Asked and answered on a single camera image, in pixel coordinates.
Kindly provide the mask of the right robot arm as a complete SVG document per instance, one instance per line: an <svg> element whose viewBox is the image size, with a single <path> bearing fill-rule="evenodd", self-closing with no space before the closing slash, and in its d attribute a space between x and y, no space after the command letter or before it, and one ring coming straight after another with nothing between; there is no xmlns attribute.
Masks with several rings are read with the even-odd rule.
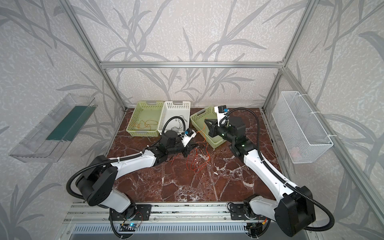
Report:
<svg viewBox="0 0 384 240"><path fill-rule="evenodd" d="M230 143L235 157L254 171L270 189L274 200L261 196L245 200L248 214L263 215L275 221L289 237L312 224L316 219L312 192L305 186L296 184L281 174L259 151L258 147L246 137L246 127L240 117L230 117L228 126L219 126L214 119L205 119L210 137L221 137Z"/></svg>

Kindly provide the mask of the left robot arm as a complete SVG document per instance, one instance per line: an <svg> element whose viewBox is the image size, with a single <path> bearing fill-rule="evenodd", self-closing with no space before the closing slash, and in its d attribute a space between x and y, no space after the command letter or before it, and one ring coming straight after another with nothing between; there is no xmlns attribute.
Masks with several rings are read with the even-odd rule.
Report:
<svg viewBox="0 0 384 240"><path fill-rule="evenodd" d="M135 171L158 166L169 156L181 154L187 157L198 145L193 141L196 134L192 129L181 134L166 131L155 144L137 154L109 159L104 155L98 156L89 166L70 177L67 192L85 200L89 206L100 205L118 213L128 213L134 203L114 188L115 181Z"/></svg>

